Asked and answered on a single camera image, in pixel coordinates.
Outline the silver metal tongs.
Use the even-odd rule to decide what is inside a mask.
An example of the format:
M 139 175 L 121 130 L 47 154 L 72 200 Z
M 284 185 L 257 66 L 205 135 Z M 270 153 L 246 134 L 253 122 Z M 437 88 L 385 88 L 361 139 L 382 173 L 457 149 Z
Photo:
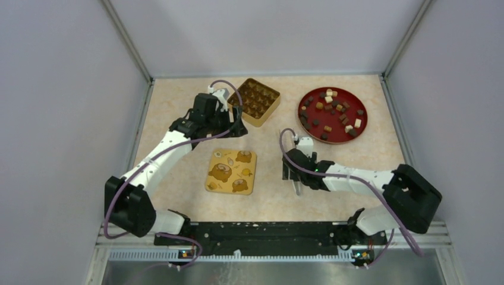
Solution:
M 292 185 L 294 187 L 294 191 L 295 191 L 296 196 L 300 197 L 302 194 L 302 186 L 303 186 L 302 183 L 298 180 L 296 180 L 296 181 L 294 180 L 294 181 L 292 181 Z

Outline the gold chocolate tin box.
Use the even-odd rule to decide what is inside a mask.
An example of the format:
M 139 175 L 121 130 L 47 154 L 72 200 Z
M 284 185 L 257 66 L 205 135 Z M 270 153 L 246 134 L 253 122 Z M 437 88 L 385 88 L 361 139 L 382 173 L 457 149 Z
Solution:
M 261 127 L 278 108 L 281 94 L 253 78 L 246 79 L 238 88 L 242 98 L 242 119 Z

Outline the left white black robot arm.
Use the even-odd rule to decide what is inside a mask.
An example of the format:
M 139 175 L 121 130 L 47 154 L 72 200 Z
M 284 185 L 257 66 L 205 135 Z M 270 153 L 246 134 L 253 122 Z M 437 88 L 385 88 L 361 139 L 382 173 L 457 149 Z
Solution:
M 228 106 L 228 89 L 213 89 L 196 95 L 185 116 L 176 119 L 160 143 L 136 166 L 105 183 L 104 235 L 113 239 L 113 224 L 137 237 L 149 232 L 167 233 L 176 245 L 190 240 L 188 218 L 173 210 L 157 210 L 151 197 L 162 179 L 186 154 L 203 142 L 217 138 L 242 137 L 248 133 L 242 106 Z

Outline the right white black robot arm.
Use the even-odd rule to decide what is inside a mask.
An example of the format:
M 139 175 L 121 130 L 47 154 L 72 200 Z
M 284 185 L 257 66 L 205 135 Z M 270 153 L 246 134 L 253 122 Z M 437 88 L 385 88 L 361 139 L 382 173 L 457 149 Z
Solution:
M 350 240 L 363 245 L 372 235 L 392 229 L 427 233 L 442 194 L 416 169 L 399 164 L 394 170 L 363 170 L 334 161 L 317 161 L 313 140 L 300 137 L 289 151 L 281 147 L 283 179 L 312 190 L 368 195 L 380 201 L 372 208 L 360 207 L 351 216 Z

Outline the white chocolate cube right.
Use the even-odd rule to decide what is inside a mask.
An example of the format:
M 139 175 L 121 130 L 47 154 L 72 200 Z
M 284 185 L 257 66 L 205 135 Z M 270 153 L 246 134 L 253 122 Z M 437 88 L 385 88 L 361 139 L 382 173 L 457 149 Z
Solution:
M 355 122 L 354 122 L 354 128 L 360 128 L 361 127 L 361 124 L 362 124 L 362 120 L 361 119 L 356 119 Z

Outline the yellow bear tin lid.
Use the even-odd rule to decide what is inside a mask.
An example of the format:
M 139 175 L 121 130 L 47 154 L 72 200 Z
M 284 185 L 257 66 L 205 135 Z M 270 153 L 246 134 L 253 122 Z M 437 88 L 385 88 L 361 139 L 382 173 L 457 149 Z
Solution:
M 205 189 L 219 194 L 250 195 L 253 192 L 257 154 L 249 150 L 213 150 Z

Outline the red round plate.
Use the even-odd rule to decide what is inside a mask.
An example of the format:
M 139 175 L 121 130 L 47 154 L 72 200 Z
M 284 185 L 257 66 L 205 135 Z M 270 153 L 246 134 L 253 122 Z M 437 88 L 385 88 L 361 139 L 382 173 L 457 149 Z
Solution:
M 325 97 L 332 96 L 332 103 Z M 306 93 L 297 107 L 297 117 L 302 129 L 309 136 L 326 144 L 344 144 L 359 137 L 367 128 L 368 112 L 363 102 L 354 94 L 337 87 L 319 87 Z M 360 128 L 354 128 L 361 119 Z M 332 128 L 325 132 L 324 127 Z

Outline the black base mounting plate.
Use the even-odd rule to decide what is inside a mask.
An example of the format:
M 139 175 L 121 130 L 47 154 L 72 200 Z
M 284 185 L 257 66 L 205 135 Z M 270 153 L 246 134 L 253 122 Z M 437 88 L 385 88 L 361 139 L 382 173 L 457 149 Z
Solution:
M 385 245 L 386 233 L 367 236 L 345 221 L 308 222 L 191 222 L 182 228 L 182 240 L 155 237 L 156 246 L 201 244 L 204 256 L 338 255 L 344 249 Z

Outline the grey aluminium rail frame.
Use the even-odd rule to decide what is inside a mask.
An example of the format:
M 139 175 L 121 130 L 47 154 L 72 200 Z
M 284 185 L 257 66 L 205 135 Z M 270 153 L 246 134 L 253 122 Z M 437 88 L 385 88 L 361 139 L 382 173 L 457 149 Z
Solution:
M 236 250 L 232 255 L 224 256 L 194 256 L 198 262 L 340 262 L 353 267 L 358 266 L 358 252 L 374 250 L 376 254 L 381 252 L 399 251 L 411 253 L 409 240 L 400 230 L 394 232 L 388 230 L 386 244 L 381 246 L 369 246 L 367 249 L 344 249 L 338 255 L 313 255 L 313 256 L 245 256 Z M 109 259 L 119 261 L 157 261 L 188 263 L 192 259 L 182 257 L 182 250 L 191 249 L 191 246 L 156 246 L 154 244 L 155 233 L 148 233 L 144 237 L 123 236 L 117 239 L 108 239 L 103 232 L 99 232 L 95 244 L 94 257 L 106 254 Z

